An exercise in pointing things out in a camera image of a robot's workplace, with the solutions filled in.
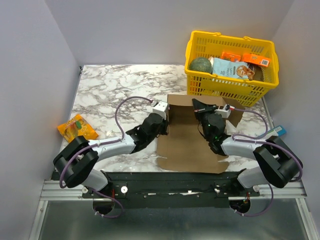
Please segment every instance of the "orange package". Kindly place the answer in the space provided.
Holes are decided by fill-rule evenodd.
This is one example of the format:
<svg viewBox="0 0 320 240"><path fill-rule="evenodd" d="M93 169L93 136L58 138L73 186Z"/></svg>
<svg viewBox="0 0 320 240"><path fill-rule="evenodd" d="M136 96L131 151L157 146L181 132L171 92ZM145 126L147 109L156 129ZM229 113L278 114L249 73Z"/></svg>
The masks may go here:
<svg viewBox="0 0 320 240"><path fill-rule="evenodd" d="M222 52L221 59L231 61L231 62L239 62L241 59L241 56L232 54L232 53Z"/></svg>
<svg viewBox="0 0 320 240"><path fill-rule="evenodd" d="M270 58L265 56L259 56L255 54L246 53L242 56L242 61L251 64L257 64L263 67L268 67L270 63Z"/></svg>
<svg viewBox="0 0 320 240"><path fill-rule="evenodd" d="M59 125L57 129L69 143L78 136L84 136L87 140L95 140L99 136L80 114Z"/></svg>

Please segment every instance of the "cable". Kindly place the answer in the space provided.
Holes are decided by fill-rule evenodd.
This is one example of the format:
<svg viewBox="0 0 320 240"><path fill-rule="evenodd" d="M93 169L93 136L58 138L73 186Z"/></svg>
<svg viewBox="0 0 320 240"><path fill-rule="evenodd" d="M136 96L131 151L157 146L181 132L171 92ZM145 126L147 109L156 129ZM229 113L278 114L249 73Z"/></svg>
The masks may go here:
<svg viewBox="0 0 320 240"><path fill-rule="evenodd" d="M247 112L247 113L253 113L253 114L256 114L258 116L260 116L265 124L265 133L261 136L249 136L249 135L245 135L245 134L233 134L232 135L232 139L236 142L243 142L243 143L253 143L253 144L266 144L266 145L270 145L272 147L275 147L275 148L278 148L280 149L281 151L285 152L286 154L288 154L293 160L294 162L296 163L296 165L298 166L299 168L299 176L292 179L291 182L296 182L296 181L299 181L302 177L302 174L303 174L303 169L302 169L302 166L299 162L299 160L296 158L296 156L294 156L290 151L288 151L287 149L283 148L282 146L279 146L277 144L274 144L272 142L268 142L268 141L257 141L257 139L261 139L263 138L264 136L267 135L268 133L268 124L267 124L267 121L266 119L264 118L264 116L262 116L260 113L256 112L256 111L251 111L251 110L243 110L243 109L238 109L238 108L234 108L234 110L236 111L241 111L241 112ZM245 137L245 138L249 138L249 139L253 139L253 140L249 140L249 139L239 139L239 138L236 138L236 137Z"/></svg>
<svg viewBox="0 0 320 240"><path fill-rule="evenodd" d="M124 206L121 204L121 202L119 202L117 199L113 198L113 197L110 197L110 196L107 196L107 195L104 195L102 194L101 192L98 192L97 190L93 189L93 188L90 188L95 194L97 195L100 195L101 197L104 197L106 199L110 199L112 201L114 201L115 203L117 203L120 208L121 208L121 212L118 214L118 215L114 215L114 216L108 216L108 215L104 215L104 214L101 214L99 213L98 211L96 211L96 209L93 209L95 211L95 214L103 217L103 218L107 218L107 219L116 219L118 217L120 217L124 212L125 212L125 208Z"/></svg>
<svg viewBox="0 0 320 240"><path fill-rule="evenodd" d="M107 144L115 144L115 143L118 143L120 142L122 139L124 139L125 137L125 132L123 130L123 128L120 126L119 124L119 121L118 121L118 111L120 109L120 107L122 106L122 104L124 104L126 101L130 100L130 99L143 99L143 100L147 100L149 101L150 103L153 102L153 100L149 99L149 98L146 98L146 97L143 97L143 96L130 96L128 98L126 98L125 100L123 100L115 109L115 114L114 114L114 120L115 120L115 123L116 125L118 126L118 128L120 129L121 131L121 138L119 139L116 139L116 140L112 140L112 141L105 141L105 142L101 142L100 145L107 145ZM79 151L77 151L71 158L70 160L67 162L67 164L65 165L64 169L62 170L61 172L61 175L60 175L60 179L59 179L59 186L60 188L64 189L66 188L67 185L63 185L63 180L64 180L64 177L65 177L65 174L66 174L66 171L68 169L68 167L73 163L73 161L77 158L77 156L79 156L80 154L82 154L83 152L91 149L91 148L95 148L97 147L98 144L93 144L93 145L89 145L89 146L86 146L82 149L80 149Z"/></svg>
<svg viewBox="0 0 320 240"><path fill-rule="evenodd" d="M258 212L258 213L254 213L254 214L246 214L246 213L241 213L241 212L238 212L237 210L235 210L235 213L239 214L239 215L241 215L243 217L257 217L257 216L260 216L262 214L265 214L271 208L271 205L274 202L274 190L272 189L272 186L270 184L268 184L268 186L269 186L270 191L271 191L271 199L270 199L269 205L263 211Z"/></svg>

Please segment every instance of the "gray floor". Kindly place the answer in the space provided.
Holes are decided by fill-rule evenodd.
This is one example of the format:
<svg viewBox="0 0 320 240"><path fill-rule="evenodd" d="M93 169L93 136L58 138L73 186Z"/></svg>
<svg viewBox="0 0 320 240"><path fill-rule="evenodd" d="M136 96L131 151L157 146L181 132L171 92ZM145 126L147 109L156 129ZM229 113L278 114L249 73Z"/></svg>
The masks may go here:
<svg viewBox="0 0 320 240"><path fill-rule="evenodd" d="M254 199L250 212L269 200ZM276 199L259 217L230 209L128 209L118 219L95 216L89 201L50 202L41 240L304 240L295 199Z"/></svg>

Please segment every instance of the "brown cardboard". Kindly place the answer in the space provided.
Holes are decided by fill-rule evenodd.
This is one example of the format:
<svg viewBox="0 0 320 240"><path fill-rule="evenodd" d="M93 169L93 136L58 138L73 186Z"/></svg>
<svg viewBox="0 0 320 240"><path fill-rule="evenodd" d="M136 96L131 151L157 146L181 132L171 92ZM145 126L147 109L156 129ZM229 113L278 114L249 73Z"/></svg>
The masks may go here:
<svg viewBox="0 0 320 240"><path fill-rule="evenodd" d="M230 104L244 109L236 100L218 96L194 96L168 94L170 105L168 112L168 135L161 135L157 142L157 159L159 167L181 172L222 173L228 162L221 162L226 157L214 154L206 140L198 132L198 121L195 118L192 99L206 104L224 106ZM242 112L233 111L228 120L236 127L241 120Z"/></svg>

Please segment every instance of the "yellow chip bag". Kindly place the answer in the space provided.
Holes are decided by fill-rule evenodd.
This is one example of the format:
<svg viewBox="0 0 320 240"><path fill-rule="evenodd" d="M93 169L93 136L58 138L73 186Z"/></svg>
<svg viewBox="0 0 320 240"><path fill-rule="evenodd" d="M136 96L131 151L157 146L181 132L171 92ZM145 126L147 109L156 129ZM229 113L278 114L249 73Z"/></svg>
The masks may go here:
<svg viewBox="0 0 320 240"><path fill-rule="evenodd" d="M84 136L87 140L95 140L99 136L80 114L77 114L67 123L61 124L57 128L69 143L78 136Z"/></svg>

